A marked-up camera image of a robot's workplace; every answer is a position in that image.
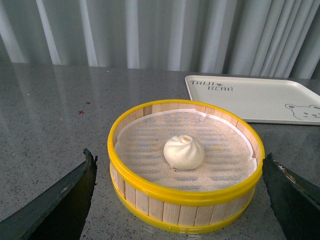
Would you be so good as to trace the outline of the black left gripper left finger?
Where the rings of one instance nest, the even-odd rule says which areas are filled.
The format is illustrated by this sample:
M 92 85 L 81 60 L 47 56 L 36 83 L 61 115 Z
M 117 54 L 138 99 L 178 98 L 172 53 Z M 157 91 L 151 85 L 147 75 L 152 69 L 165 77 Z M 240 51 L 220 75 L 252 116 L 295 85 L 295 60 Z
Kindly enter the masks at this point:
M 78 240 L 96 185 L 97 160 L 85 160 L 26 206 L 0 223 L 2 240 Z

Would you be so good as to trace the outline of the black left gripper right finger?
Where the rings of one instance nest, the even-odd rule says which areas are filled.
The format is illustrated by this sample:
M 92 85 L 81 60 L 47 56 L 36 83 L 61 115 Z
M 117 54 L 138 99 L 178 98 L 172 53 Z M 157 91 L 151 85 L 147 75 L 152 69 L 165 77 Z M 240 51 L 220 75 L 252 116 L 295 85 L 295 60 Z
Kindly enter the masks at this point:
M 320 188 L 273 159 L 263 160 L 271 208 L 287 240 L 320 238 Z

